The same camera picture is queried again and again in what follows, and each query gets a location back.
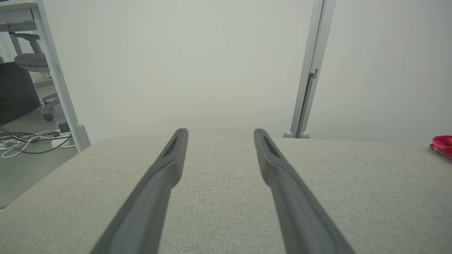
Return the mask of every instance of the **office chair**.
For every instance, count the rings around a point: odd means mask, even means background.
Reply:
[[[20,67],[28,71],[48,73],[50,69],[46,61],[46,56],[42,53],[41,47],[37,42],[37,40],[39,40],[39,35],[29,33],[18,33],[15,34],[15,36],[19,38],[24,38],[27,41],[29,41],[30,46],[33,49],[34,53],[18,55],[14,58],[14,62],[16,62]],[[41,105],[39,110],[41,111],[41,114],[44,116],[44,120],[46,121],[53,120],[53,115],[50,114],[48,110],[60,103],[58,94],[54,93],[49,96],[46,96],[42,99],[42,102],[44,102],[44,106]]]

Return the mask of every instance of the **white desk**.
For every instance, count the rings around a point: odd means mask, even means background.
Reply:
[[[22,54],[15,32],[37,30],[42,52],[53,77],[66,121],[71,129],[77,150],[80,151],[79,139],[75,129],[77,118],[72,107],[71,98],[60,68],[60,63],[53,45],[52,34],[45,16],[42,0],[10,0],[0,2],[0,32],[9,32],[17,54]]]

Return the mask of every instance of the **white cable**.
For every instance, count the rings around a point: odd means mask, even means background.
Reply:
[[[11,157],[14,157],[14,156],[20,154],[22,151],[17,151],[17,153],[15,153],[15,154],[13,154],[13,155],[6,156],[6,154],[10,153],[11,151],[14,151],[14,150],[15,150],[14,148],[19,148],[19,147],[21,147],[21,146],[23,146],[23,145],[25,145],[25,146],[22,148],[22,150],[24,150],[24,149],[28,146],[28,144],[30,144],[30,143],[31,143],[32,141],[34,141],[34,140],[54,139],[54,137],[39,136],[39,134],[47,135],[47,134],[49,134],[49,132],[50,132],[50,131],[38,132],[38,133],[34,134],[33,137],[31,137],[27,142],[23,142],[23,141],[16,140],[16,139],[10,139],[10,140],[6,140],[6,141],[3,141],[3,140],[0,141],[0,148],[3,148],[3,149],[1,149],[1,150],[5,151],[5,152],[2,154],[1,157],[2,157],[2,158],[11,158]],[[11,136],[12,136],[12,137],[15,137],[15,138],[18,138],[18,139],[24,139],[24,138],[30,137],[31,135],[23,136],[23,137],[19,137],[19,136],[15,136],[15,135],[11,135]],[[8,147],[7,147],[6,144],[8,144],[8,143],[16,143],[16,144],[13,145],[13,146],[8,146]],[[60,146],[60,147],[71,148],[71,147],[75,147],[75,146]]]

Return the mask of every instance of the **gray floor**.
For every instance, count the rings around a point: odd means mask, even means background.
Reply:
[[[55,93],[53,85],[37,89],[41,99],[44,96]],[[58,124],[66,121],[61,105],[57,105],[51,113],[54,120],[46,122],[39,110],[35,110],[19,119],[5,124],[3,127],[10,132],[54,131]],[[30,144],[26,151],[40,152],[51,149],[47,144]],[[44,154],[20,153],[12,158],[0,157],[0,207],[8,205],[34,184],[46,177],[63,163],[77,154],[76,148],[58,148]]]

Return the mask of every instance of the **metal frame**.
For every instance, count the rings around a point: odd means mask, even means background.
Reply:
[[[335,4],[336,0],[314,1],[292,125],[290,132],[286,132],[284,137],[309,138],[309,134],[305,133],[305,130],[320,75]]]
[[[77,150],[79,152],[83,151],[85,148],[90,146],[90,142],[88,136],[86,135],[86,132],[81,132],[82,134],[79,135],[79,132],[77,131],[80,129],[80,127],[76,126],[78,124],[77,116],[72,105],[71,97],[69,95],[63,73],[61,71],[60,61],[58,60],[58,56],[56,54],[57,51],[52,39],[52,33],[50,32],[49,22],[45,14],[43,1],[38,0],[38,8],[31,9],[36,27],[38,28],[38,32],[42,33],[40,34],[41,41],[43,42],[41,43],[42,52],[46,55],[46,60],[49,65],[50,72],[53,76],[53,83],[56,88],[56,93],[58,94],[58,98],[60,99],[61,106],[63,108],[66,121],[69,125],[69,129],[71,130],[75,146],[77,147]]]

